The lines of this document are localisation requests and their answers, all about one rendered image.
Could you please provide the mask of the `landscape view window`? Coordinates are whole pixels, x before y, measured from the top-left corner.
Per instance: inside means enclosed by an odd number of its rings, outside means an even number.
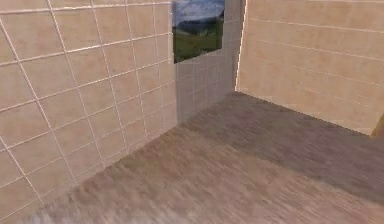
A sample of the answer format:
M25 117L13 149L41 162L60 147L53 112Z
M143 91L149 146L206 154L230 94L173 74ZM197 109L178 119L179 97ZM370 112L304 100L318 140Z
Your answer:
M174 0L171 9L175 63L222 48L225 0Z

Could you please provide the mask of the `brown wooden furniture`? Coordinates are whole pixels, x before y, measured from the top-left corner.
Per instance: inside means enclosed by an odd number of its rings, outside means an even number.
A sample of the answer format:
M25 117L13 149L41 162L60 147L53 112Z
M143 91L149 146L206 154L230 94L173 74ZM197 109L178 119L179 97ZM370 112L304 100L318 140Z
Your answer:
M384 137L384 113L380 117L376 127L371 133L372 138Z

